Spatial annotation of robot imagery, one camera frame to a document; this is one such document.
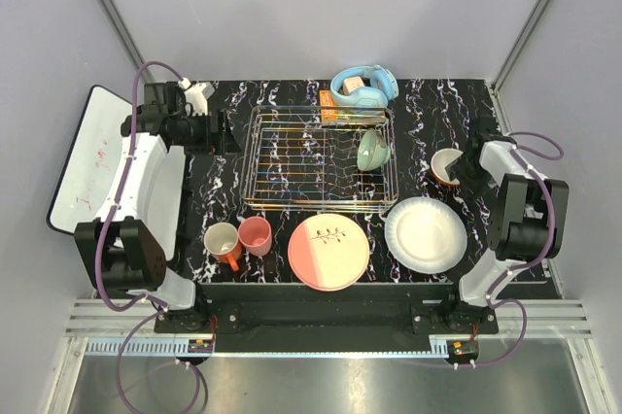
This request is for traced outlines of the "orange bowl white inside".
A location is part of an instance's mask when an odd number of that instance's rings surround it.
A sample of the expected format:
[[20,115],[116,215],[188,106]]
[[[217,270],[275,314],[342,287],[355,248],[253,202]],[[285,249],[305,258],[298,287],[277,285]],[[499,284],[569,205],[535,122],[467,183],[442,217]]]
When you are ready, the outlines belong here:
[[462,151],[454,148],[438,150],[431,159],[431,171],[440,184],[447,187],[457,187],[460,182],[447,182],[445,167]]

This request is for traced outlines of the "white scalloped plate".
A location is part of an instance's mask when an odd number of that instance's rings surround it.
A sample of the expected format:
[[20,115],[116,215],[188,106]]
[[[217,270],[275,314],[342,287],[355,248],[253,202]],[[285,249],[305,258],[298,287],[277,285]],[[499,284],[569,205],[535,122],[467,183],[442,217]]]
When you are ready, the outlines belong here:
[[467,232],[459,215],[428,197],[411,197],[396,204],[387,216],[384,233],[394,258],[422,274],[453,268],[467,250]]

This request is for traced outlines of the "pale green bowl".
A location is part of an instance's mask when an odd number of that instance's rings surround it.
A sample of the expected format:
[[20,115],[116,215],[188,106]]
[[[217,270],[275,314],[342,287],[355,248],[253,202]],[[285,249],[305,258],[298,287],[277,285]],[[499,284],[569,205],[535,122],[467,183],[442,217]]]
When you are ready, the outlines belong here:
[[376,170],[386,164],[392,149],[383,134],[369,129],[362,137],[357,151],[357,167],[362,172]]

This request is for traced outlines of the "pink and cream plate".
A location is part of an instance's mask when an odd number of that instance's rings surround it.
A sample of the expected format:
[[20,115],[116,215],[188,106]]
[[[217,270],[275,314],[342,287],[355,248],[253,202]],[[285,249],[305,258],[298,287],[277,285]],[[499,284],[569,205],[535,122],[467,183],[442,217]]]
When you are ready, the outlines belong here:
[[370,257],[363,229],[339,214],[319,214],[300,223],[288,244],[288,260],[297,279],[321,292],[337,292],[355,284]]

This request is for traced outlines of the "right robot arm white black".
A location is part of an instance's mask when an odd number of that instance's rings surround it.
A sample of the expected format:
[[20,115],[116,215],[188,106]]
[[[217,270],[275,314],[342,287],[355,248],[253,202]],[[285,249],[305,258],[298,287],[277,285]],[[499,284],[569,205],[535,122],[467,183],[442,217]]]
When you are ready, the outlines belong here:
[[450,331],[467,330],[476,320],[475,310],[496,308],[497,296],[512,279],[544,259],[555,258],[561,249],[570,187],[540,173],[523,157],[524,152],[551,161],[564,156],[562,146],[548,136],[474,129],[463,154],[447,166],[450,178],[460,182],[466,196],[497,190],[490,208],[487,250],[460,279],[455,300],[441,308],[441,321]]

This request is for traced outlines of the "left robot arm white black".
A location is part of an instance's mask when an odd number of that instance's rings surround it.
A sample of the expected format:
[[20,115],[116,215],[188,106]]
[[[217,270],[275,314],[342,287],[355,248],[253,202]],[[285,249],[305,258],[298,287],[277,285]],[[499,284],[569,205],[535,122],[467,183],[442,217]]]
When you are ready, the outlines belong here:
[[92,285],[104,301],[112,292],[145,299],[198,332],[210,309],[197,300],[195,284],[172,270],[159,239],[147,224],[156,176],[171,148],[187,155],[239,152],[224,110],[212,110],[209,82],[167,82],[160,99],[134,103],[121,124],[121,160],[109,192],[93,220],[81,222],[74,240]]

